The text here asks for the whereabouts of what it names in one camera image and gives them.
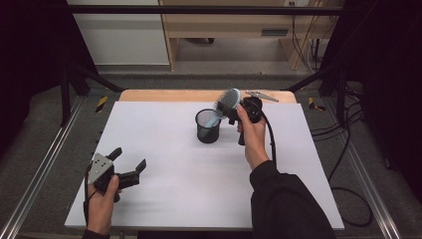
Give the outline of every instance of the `white table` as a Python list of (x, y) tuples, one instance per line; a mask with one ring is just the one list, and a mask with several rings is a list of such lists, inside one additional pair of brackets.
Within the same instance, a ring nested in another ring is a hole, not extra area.
[[(211, 144), (196, 138), (195, 115), (209, 102), (117, 102), (97, 152), (122, 148), (116, 172), (133, 171), (146, 158), (140, 184), (115, 205), (112, 226), (126, 230), (250, 230), (251, 169), (239, 134), (225, 119)], [(297, 174), (316, 198), (333, 229), (343, 229), (299, 104), (268, 104), (280, 172)], [(85, 228), (84, 187), (65, 225)]]

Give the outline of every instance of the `gray brush head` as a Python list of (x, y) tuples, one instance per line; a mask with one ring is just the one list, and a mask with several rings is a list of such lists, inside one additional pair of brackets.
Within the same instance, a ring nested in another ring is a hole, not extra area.
[(240, 102), (241, 93), (237, 89), (231, 89), (224, 92), (217, 102), (214, 104), (214, 110), (218, 118), (223, 119), (225, 116), (223, 112), (235, 109)]

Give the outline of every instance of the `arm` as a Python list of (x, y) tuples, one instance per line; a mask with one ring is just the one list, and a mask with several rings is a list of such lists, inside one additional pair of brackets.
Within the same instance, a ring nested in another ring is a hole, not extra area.
[(111, 228), (111, 216), (114, 206), (114, 195), (118, 189), (118, 176), (114, 176), (108, 184), (105, 193), (96, 190), (89, 185), (90, 195), (88, 226), (84, 232), (83, 239), (107, 239)]
[(317, 201), (296, 175), (279, 173), (265, 151), (263, 119), (251, 123), (238, 106), (244, 132), (245, 157), (252, 173), (251, 199), (254, 238), (335, 238)]

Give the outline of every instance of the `black mesh cup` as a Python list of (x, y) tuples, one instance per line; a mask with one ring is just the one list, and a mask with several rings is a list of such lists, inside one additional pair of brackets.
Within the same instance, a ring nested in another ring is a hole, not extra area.
[(221, 120), (217, 117), (214, 110), (205, 109), (195, 117), (196, 136), (201, 142), (213, 143), (218, 139)]

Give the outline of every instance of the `hand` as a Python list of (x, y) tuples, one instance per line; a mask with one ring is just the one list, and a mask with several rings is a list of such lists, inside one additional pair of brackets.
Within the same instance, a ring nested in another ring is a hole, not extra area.
[(251, 123), (241, 105), (237, 106), (237, 113), (241, 120), (238, 124), (238, 132), (244, 133), (245, 157), (253, 170), (262, 162), (269, 160), (265, 151), (266, 122), (261, 119), (257, 123)]
[(108, 188), (103, 194), (94, 187), (88, 186), (90, 199), (89, 218), (87, 229), (101, 235), (108, 235), (111, 228), (112, 209), (114, 207), (114, 195), (118, 189), (118, 176), (114, 175), (109, 181)]

